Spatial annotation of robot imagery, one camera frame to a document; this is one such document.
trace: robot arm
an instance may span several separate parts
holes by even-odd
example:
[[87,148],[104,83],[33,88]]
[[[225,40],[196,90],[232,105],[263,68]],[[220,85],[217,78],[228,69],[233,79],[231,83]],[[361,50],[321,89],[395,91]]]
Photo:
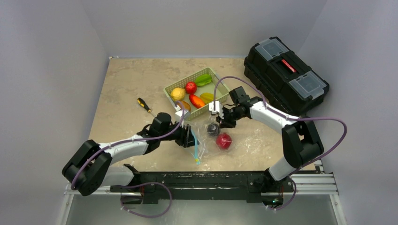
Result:
[[[177,112],[176,116],[178,119],[181,118],[181,111]],[[134,173],[125,166],[110,167],[110,165],[132,156],[148,154],[158,148],[161,141],[175,141],[184,148],[195,145],[189,125],[182,124],[170,135],[160,139],[154,138],[171,132],[176,126],[178,123],[172,124],[170,115],[161,112],[154,118],[152,124],[130,138],[111,143],[96,143],[88,140],[65,165],[62,174],[72,183],[83,164],[102,149],[103,151],[79,174],[75,188],[86,196],[101,186],[128,185],[133,180]]]
[[[235,106],[221,108],[216,102],[209,104],[212,115],[217,116],[220,128],[234,128],[236,121],[248,117],[272,128],[282,135],[283,157],[272,167],[265,171],[265,176],[270,183],[280,181],[303,164],[311,161],[323,153],[323,145],[319,138],[313,121],[291,121],[298,117],[286,114],[270,105],[264,106],[259,97],[250,98],[242,87],[230,91],[230,96]],[[272,112],[279,111],[285,117]]]

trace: beige tabletop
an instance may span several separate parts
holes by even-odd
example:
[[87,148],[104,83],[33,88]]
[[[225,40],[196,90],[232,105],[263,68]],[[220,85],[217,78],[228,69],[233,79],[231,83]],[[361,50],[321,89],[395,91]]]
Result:
[[[128,138],[150,124],[153,116],[136,100],[143,98],[152,111],[175,110],[163,88],[206,67],[220,76],[237,76],[249,81],[243,72],[243,59],[111,59],[102,87],[90,139],[98,143]],[[250,97],[256,92],[238,80],[224,80],[232,90],[243,86]],[[196,125],[208,122],[209,115],[194,119]],[[264,124],[247,118],[233,129],[223,129],[232,138],[228,151],[220,152],[215,144],[207,145],[208,153],[195,163],[190,151],[173,141],[163,141],[155,151],[128,158],[117,165],[131,164],[139,171],[236,171],[265,170],[283,156],[281,136]]]

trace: screwdriver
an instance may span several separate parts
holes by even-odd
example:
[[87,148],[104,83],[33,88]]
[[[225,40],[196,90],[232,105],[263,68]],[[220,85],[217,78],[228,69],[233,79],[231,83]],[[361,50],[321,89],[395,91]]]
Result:
[[155,114],[152,112],[152,110],[148,107],[148,105],[145,103],[145,101],[142,100],[142,98],[137,98],[137,102],[140,106],[142,106],[148,113],[152,114],[153,117],[156,117]]

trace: screwdriver handle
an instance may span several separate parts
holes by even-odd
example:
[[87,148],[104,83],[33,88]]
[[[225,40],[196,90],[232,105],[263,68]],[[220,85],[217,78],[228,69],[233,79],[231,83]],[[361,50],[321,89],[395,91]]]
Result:
[[142,106],[145,110],[147,110],[148,113],[151,112],[151,109],[148,107],[148,105],[145,103],[145,101],[142,100],[142,98],[139,97],[139,98],[137,99],[137,102],[138,102],[138,104],[139,104],[140,106]]

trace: table surface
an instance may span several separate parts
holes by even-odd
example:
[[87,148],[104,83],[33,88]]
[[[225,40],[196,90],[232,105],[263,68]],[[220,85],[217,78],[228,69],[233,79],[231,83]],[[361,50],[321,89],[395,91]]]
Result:
[[[243,72],[243,59],[111,59],[102,87],[90,139],[98,143],[128,138],[150,124],[153,116],[137,103],[143,98],[156,114],[174,108],[163,89],[195,72],[211,67],[218,75],[237,76],[249,81]],[[257,96],[249,86],[238,80],[224,80],[232,90],[243,86],[250,97]],[[208,122],[209,115],[194,119],[196,125]],[[223,129],[232,137],[228,151],[220,152],[209,145],[197,165],[190,151],[174,142],[162,142],[155,151],[123,160],[116,165],[131,164],[139,171],[241,171],[265,170],[283,156],[282,137],[264,124],[241,119],[234,129]]]

